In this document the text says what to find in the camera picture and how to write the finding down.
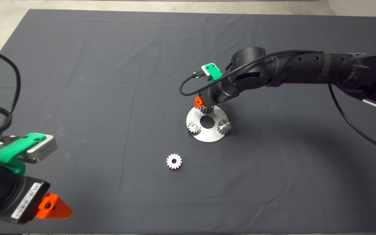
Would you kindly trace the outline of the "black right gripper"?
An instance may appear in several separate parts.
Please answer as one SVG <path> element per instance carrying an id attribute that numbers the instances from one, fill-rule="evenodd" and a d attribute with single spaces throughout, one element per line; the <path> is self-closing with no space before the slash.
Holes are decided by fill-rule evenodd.
<path id="1" fill-rule="evenodd" d="M 201 97 L 194 98 L 194 108 L 210 107 L 225 102 L 225 95 L 221 91 L 220 83 L 201 91 Z"/>

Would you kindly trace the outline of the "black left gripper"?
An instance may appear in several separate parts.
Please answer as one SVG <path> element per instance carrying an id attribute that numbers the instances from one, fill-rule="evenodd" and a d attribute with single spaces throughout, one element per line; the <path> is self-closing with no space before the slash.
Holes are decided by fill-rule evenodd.
<path id="1" fill-rule="evenodd" d="M 0 182 L 0 221 L 25 224 L 34 219 L 67 219 L 73 210 L 58 195 L 48 193 L 50 183 L 27 176 Z"/>

